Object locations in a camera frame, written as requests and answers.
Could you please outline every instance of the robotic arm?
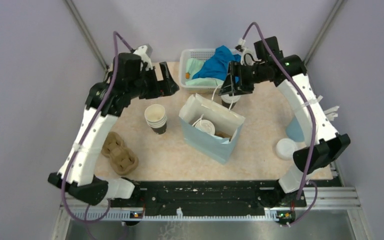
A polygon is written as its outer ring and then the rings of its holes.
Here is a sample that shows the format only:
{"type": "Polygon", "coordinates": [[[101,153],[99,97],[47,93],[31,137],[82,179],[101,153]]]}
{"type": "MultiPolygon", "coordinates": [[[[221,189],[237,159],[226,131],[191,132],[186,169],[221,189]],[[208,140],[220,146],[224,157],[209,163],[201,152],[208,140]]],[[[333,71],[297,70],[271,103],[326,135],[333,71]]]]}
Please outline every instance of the robotic arm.
{"type": "Polygon", "coordinates": [[[273,82],[277,89],[286,97],[294,111],[304,133],[307,147],[293,153],[294,165],[277,181],[274,190],[267,193],[267,197],[264,199],[265,204],[267,207],[274,207],[279,203],[287,202],[288,199],[286,199],[286,197],[296,195],[296,191],[300,188],[301,179],[305,174],[305,165],[312,139],[312,120],[307,109],[308,105],[310,105],[314,114],[316,131],[315,141],[313,143],[314,148],[305,178],[306,180],[318,170],[336,160],[350,144],[350,138],[347,134],[339,134],[331,122],[328,121],[316,99],[316,95],[311,89],[306,67],[300,57],[297,55],[284,57],[283,52],[279,50],[278,41],[275,36],[266,38],[265,41],[273,55],[279,60],[286,72],[298,85],[307,102],[304,102],[296,88],[280,71],[273,61],[272,56],[265,49],[262,40],[254,43],[258,60],[253,59],[249,49],[241,45],[236,47],[237,50],[242,52],[241,62],[243,65],[234,61],[229,63],[229,74],[221,87],[219,95],[251,94],[254,90],[254,84],[270,81],[273,82]],[[249,64],[250,61],[249,59],[247,60],[248,56],[253,60],[252,64],[249,64]]]}
{"type": "MultiPolygon", "coordinates": [[[[102,180],[94,175],[95,164],[107,134],[122,114],[123,109],[127,108],[134,98],[155,99],[171,96],[179,90],[166,62],[159,64],[163,80],[157,80],[155,68],[149,57],[152,52],[149,45],[140,46],[132,52],[124,52],[116,56],[118,65],[113,89],[83,144],[79,145],[87,125],[97,112],[110,85],[104,81],[96,83],[90,89],[85,103],[83,120],[68,155],[73,156],[75,151],[78,152],[68,172],[65,191],[74,198],[93,206],[103,199],[129,199],[135,188],[133,183],[123,178],[102,180]]],[[[58,188],[62,187],[63,176],[69,161],[70,157],[58,172],[49,174],[49,183],[58,188]]]]}

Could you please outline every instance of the gray floor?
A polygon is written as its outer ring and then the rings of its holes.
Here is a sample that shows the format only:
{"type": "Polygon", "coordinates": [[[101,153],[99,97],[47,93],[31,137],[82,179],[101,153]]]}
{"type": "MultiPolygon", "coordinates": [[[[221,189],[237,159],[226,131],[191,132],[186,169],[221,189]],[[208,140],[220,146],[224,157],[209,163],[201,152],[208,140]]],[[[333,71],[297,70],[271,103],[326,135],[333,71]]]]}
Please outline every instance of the gray floor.
{"type": "MultiPolygon", "coordinates": [[[[89,226],[97,240],[353,240],[346,211],[312,211],[299,224],[280,228],[275,222],[154,222],[122,227],[117,221],[89,226]]],[[[71,222],[66,240],[88,240],[82,223],[71,222]]]]}

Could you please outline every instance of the metal frame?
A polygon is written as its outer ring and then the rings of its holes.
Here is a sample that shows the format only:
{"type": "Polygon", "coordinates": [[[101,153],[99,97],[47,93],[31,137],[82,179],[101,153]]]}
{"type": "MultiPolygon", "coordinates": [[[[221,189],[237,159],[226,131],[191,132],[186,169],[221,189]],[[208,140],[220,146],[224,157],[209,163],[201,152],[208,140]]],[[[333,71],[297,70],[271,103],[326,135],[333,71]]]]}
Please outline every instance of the metal frame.
{"type": "MultiPolygon", "coordinates": [[[[72,14],[73,20],[76,22],[77,26],[79,27],[79,30],[82,33],[84,39],[86,40],[90,50],[95,55],[96,59],[99,61],[99,64],[105,70],[107,70],[108,65],[105,62],[103,55],[101,54],[92,35],[90,34],[75,4],[73,3],[72,0],[63,0],[63,1],[67,6],[67,8],[69,9],[70,13],[72,14]]],[[[313,44],[311,45],[311,48],[306,54],[306,57],[304,60],[305,64],[308,64],[312,59],[313,54],[315,53],[317,48],[320,46],[320,43],[324,39],[324,36],[332,26],[333,21],[336,19],[339,11],[342,9],[346,1],[347,0],[337,0],[337,2],[335,3],[333,9],[331,10],[325,23],[323,24],[320,32],[318,33],[313,44]]],[[[347,210],[355,239],[356,240],[373,239],[371,237],[368,224],[366,222],[366,218],[362,211],[360,200],[358,198],[355,188],[344,187],[344,183],[341,179],[341,174],[340,174],[341,171],[336,165],[336,163],[331,163],[330,170],[332,171],[333,180],[317,181],[317,184],[319,185],[318,196],[317,196],[317,201],[315,202],[315,205],[312,208],[312,210],[318,210],[318,211],[347,210]]],[[[254,184],[253,187],[255,187],[255,182],[254,183],[252,183],[253,181],[249,181],[249,182],[251,184],[250,186],[254,184]]],[[[261,181],[260,184],[262,184],[263,182],[264,184],[262,187],[259,188],[260,190],[270,187],[274,183],[274,181],[261,181]]],[[[157,191],[167,191],[166,186],[163,185],[164,183],[154,183],[156,184],[156,189],[155,187],[150,187],[152,186],[152,184],[153,184],[152,182],[144,182],[140,185],[141,186],[140,192],[144,194],[142,196],[147,196],[146,197],[147,201],[151,201],[151,203],[155,201],[156,198],[152,196],[155,196],[156,193],[158,193],[157,191]]],[[[258,188],[252,188],[252,187],[247,187],[247,188],[250,188],[250,191],[258,191],[258,188]]],[[[315,196],[314,188],[312,187],[304,188],[304,196],[302,197],[302,199],[304,202],[306,202],[307,205],[313,201],[314,196],[315,196]]],[[[70,206],[70,209],[73,211],[73,213],[76,216],[78,216],[79,218],[84,217],[84,212],[87,207],[85,203],[80,202],[73,198],[69,198],[67,202],[68,202],[68,205],[70,206]]],[[[91,219],[96,218],[97,216],[99,216],[101,213],[105,211],[106,207],[107,207],[107,201],[105,200],[100,204],[98,204],[97,206],[91,207],[89,209],[89,213],[87,217],[91,219]]],[[[280,206],[274,207],[274,208],[263,208],[264,215],[246,215],[245,214],[242,216],[241,215],[234,215],[234,216],[188,215],[188,216],[185,216],[182,210],[178,208],[175,210],[175,212],[169,211],[168,214],[159,214],[159,215],[155,214],[153,216],[145,214],[145,216],[140,220],[141,221],[276,221],[277,211],[287,211],[288,209],[289,207],[280,207],[280,206]]],[[[305,210],[307,209],[307,207],[303,205],[302,206],[297,205],[295,209],[305,210]]],[[[110,210],[108,216],[103,219],[103,221],[132,221],[132,222],[138,221],[137,218],[131,218],[130,212],[131,211],[140,212],[141,210],[142,208],[139,206],[113,208],[110,210]]],[[[66,239],[69,226],[70,226],[70,221],[71,221],[70,216],[68,215],[64,207],[60,206],[58,210],[56,224],[52,234],[52,240],[66,239]]]]}

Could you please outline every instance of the gray wall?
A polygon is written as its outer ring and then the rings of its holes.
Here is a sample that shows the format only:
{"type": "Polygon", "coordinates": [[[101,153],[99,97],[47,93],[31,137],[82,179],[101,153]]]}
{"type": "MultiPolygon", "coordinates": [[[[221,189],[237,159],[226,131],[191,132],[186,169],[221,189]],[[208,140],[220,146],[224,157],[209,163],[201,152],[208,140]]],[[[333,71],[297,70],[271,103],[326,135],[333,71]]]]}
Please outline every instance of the gray wall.
{"type": "MultiPolygon", "coordinates": [[[[152,61],[178,61],[182,50],[234,47],[256,21],[287,55],[310,49],[336,0],[74,0],[106,61],[117,30],[132,47],[150,43],[152,61]]],[[[248,45],[259,40],[253,29],[248,45]]]]}
{"type": "Polygon", "coordinates": [[[102,77],[63,1],[0,1],[0,240],[49,239],[61,199],[47,177],[102,77]]]}
{"type": "Polygon", "coordinates": [[[384,1],[348,1],[308,66],[351,145],[338,160],[375,239],[384,239],[384,1]]]}

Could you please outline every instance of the table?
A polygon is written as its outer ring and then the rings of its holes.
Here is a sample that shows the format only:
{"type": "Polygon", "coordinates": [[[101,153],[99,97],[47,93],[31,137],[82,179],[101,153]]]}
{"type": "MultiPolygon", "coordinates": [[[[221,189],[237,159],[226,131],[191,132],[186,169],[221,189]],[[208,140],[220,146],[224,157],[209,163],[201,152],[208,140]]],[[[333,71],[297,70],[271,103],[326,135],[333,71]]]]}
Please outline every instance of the table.
{"type": "MultiPolygon", "coordinates": [[[[173,79],[179,83],[179,63],[168,62],[173,79]]],[[[158,64],[157,79],[161,80],[158,64]]],[[[173,96],[157,99],[133,99],[123,110],[112,131],[120,134],[127,146],[139,159],[136,170],[126,175],[136,181],[215,181],[215,180],[277,180],[293,165],[293,161],[277,157],[274,147],[286,138],[285,128],[293,118],[286,98],[271,82],[255,85],[253,94],[240,98],[233,111],[246,117],[237,145],[229,159],[222,165],[184,142],[179,111],[190,96],[184,89],[173,96]],[[145,109],[151,104],[161,104],[166,109],[167,132],[155,134],[147,125],[145,109]]],[[[219,96],[214,100],[221,103],[219,96]]],[[[117,179],[108,158],[99,155],[95,175],[117,179]]],[[[312,179],[333,179],[327,166],[312,179]]]]}

